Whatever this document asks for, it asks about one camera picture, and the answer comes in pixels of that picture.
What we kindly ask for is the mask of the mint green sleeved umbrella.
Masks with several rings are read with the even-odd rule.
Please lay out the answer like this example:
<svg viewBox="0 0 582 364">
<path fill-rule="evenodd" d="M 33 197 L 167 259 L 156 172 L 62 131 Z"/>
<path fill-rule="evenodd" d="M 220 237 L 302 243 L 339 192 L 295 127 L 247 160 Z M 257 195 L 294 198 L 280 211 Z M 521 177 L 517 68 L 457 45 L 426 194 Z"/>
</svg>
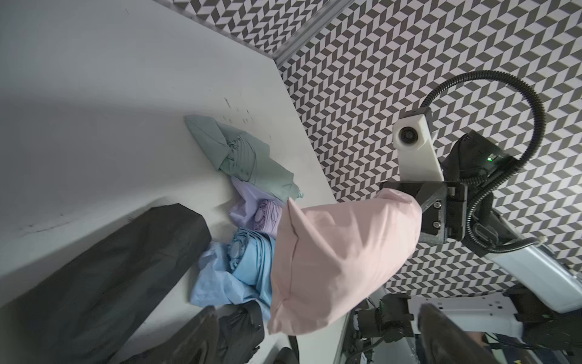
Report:
<svg viewBox="0 0 582 364">
<path fill-rule="evenodd" d="M 213 118 L 188 115 L 184 122 L 216 170 L 284 202 L 303 197 L 294 174 L 271 158 L 268 144 Z"/>
</svg>

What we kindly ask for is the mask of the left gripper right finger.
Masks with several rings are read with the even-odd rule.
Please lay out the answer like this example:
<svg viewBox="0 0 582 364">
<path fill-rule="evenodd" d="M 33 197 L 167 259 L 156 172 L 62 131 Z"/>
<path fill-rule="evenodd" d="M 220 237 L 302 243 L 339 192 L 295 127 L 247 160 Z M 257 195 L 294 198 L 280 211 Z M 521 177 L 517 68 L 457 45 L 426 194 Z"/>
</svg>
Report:
<svg viewBox="0 0 582 364">
<path fill-rule="evenodd" d="M 497 363 L 492 354 L 432 304 L 421 305 L 418 330 L 428 363 Z"/>
</svg>

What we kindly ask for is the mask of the lavender sleeved umbrella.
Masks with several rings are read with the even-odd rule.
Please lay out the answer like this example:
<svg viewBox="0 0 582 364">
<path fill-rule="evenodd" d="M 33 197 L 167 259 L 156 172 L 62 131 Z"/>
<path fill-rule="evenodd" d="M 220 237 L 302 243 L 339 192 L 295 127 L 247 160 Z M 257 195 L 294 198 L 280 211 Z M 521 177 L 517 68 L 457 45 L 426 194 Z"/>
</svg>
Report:
<svg viewBox="0 0 582 364">
<path fill-rule="evenodd" d="M 273 200 L 260 200 L 253 218 L 253 229 L 277 238 L 283 207 Z"/>
</svg>

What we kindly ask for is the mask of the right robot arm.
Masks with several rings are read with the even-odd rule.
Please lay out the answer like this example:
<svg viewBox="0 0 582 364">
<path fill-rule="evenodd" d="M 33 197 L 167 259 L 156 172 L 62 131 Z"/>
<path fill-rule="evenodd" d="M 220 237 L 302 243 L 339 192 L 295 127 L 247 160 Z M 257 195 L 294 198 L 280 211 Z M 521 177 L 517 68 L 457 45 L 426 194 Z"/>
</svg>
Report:
<svg viewBox="0 0 582 364">
<path fill-rule="evenodd" d="M 504 83 L 522 95 L 533 115 L 533 135 L 519 158 L 475 131 L 459 139 L 440 161 L 428 125 L 432 102 L 468 81 Z M 400 178 L 381 189 L 413 196 L 422 210 L 424 244 L 460 242 L 518 280 L 499 294 L 428 299 L 386 294 L 377 306 L 352 311 L 359 359 L 383 343 L 419 336 L 429 363 L 491 362 L 489 350 L 468 332 L 491 333 L 496 347 L 573 351 L 581 347 L 581 280 L 558 262 L 537 238 L 518 233 L 493 207 L 493 194 L 536 156 L 546 130 L 539 95 L 524 81 L 501 71 L 471 71 L 441 83 L 421 106 L 393 128 Z"/>
</svg>

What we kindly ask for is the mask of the black sleeved umbrella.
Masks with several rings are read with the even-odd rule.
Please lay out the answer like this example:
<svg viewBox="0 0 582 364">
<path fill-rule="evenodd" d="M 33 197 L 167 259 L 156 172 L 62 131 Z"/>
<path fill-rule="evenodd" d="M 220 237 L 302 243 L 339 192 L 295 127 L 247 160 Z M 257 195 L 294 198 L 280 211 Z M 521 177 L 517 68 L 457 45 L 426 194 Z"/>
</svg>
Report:
<svg viewBox="0 0 582 364">
<path fill-rule="evenodd" d="M 256 301 L 236 305 L 219 318 L 216 363 L 249 363 L 265 339 L 262 310 Z"/>
</svg>

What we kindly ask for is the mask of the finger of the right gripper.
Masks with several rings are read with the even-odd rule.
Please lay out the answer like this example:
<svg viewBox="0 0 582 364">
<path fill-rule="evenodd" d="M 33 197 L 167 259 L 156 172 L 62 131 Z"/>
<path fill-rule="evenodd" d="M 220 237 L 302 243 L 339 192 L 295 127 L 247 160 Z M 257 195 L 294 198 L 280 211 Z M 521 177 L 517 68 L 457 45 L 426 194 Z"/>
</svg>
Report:
<svg viewBox="0 0 582 364">
<path fill-rule="evenodd" d="M 419 242 L 442 245 L 447 240 L 445 183 L 422 183 L 415 199 L 421 206 L 422 220 Z"/>
</svg>

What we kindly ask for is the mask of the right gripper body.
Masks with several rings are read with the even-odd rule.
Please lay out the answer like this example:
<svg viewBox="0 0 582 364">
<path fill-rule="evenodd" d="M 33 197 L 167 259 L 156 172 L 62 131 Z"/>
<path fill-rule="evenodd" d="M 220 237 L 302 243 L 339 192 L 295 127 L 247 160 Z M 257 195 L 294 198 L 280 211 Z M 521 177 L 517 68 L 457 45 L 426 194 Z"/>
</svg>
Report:
<svg viewBox="0 0 582 364">
<path fill-rule="evenodd" d="M 385 181 L 380 184 L 380 189 L 384 188 L 409 194 L 421 206 L 420 243 L 435 246 L 464 239 L 468 199 L 465 184 Z"/>
</svg>

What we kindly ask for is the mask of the blue sleeve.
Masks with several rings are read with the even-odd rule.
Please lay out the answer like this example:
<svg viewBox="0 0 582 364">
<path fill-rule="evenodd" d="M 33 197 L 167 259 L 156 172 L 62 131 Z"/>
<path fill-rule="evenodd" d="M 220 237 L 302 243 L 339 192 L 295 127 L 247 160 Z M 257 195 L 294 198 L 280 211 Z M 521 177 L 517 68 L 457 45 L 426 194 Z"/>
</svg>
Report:
<svg viewBox="0 0 582 364">
<path fill-rule="evenodd" d="M 210 242 L 209 248 L 198 261 L 199 273 L 189 294 L 189 302 L 198 307 L 239 305 L 256 301 L 261 309 L 263 320 L 271 318 L 271 308 L 259 298 L 255 287 L 237 279 L 228 271 L 228 244 Z"/>
</svg>

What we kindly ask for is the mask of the black sleeve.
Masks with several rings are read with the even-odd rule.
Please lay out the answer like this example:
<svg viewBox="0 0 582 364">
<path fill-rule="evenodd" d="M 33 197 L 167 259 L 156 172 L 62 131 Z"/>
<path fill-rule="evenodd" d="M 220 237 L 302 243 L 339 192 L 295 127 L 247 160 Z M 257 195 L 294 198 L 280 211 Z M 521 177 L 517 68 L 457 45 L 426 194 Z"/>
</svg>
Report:
<svg viewBox="0 0 582 364">
<path fill-rule="evenodd" d="M 202 215 L 159 206 L 1 309 L 3 363 L 105 363 L 211 241 Z"/>
</svg>

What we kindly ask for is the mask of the blue sleeved umbrella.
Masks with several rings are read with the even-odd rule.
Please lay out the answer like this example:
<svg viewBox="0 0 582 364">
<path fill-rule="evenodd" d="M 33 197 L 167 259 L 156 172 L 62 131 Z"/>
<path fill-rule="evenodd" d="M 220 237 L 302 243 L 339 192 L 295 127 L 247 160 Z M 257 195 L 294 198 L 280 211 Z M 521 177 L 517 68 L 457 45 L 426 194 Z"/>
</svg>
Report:
<svg viewBox="0 0 582 364">
<path fill-rule="evenodd" d="M 231 273 L 255 291 L 256 299 L 268 312 L 273 294 L 274 248 L 275 240 L 267 233 L 239 227 L 228 250 Z"/>
</svg>

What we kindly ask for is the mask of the lavender sleeve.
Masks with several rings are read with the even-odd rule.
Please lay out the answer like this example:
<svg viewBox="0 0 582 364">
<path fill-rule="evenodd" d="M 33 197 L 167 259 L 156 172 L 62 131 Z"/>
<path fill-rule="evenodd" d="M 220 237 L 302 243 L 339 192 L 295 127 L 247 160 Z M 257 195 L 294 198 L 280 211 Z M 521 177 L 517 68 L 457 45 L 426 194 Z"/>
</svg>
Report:
<svg viewBox="0 0 582 364">
<path fill-rule="evenodd" d="M 252 218 L 256 214 L 259 203 L 262 200 L 269 200 L 276 206 L 283 208 L 285 203 L 278 198 L 259 190 L 253 184 L 230 177 L 233 187 L 240 196 L 239 202 L 230 210 L 229 216 L 233 223 L 239 227 L 252 227 Z"/>
</svg>

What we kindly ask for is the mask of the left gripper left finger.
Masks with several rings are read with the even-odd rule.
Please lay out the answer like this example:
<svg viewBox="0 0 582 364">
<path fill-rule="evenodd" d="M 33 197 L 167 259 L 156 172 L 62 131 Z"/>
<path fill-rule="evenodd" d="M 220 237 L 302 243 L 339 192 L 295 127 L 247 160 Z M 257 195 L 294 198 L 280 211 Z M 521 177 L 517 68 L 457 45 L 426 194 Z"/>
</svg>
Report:
<svg viewBox="0 0 582 364">
<path fill-rule="evenodd" d="M 164 343 L 126 359 L 124 363 L 214 363 L 219 321 L 214 307 L 205 307 Z"/>
</svg>

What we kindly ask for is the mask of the pink sleeved umbrella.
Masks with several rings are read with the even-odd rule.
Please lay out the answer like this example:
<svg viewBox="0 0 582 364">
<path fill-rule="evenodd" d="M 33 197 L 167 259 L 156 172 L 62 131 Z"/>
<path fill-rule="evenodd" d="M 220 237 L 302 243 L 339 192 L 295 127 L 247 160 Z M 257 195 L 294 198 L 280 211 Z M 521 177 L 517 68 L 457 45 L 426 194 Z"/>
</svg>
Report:
<svg viewBox="0 0 582 364">
<path fill-rule="evenodd" d="M 289 200 L 271 268 L 269 333 L 310 334 L 342 318 L 402 268 L 421 220 L 415 198 L 392 189 L 309 208 Z"/>
</svg>

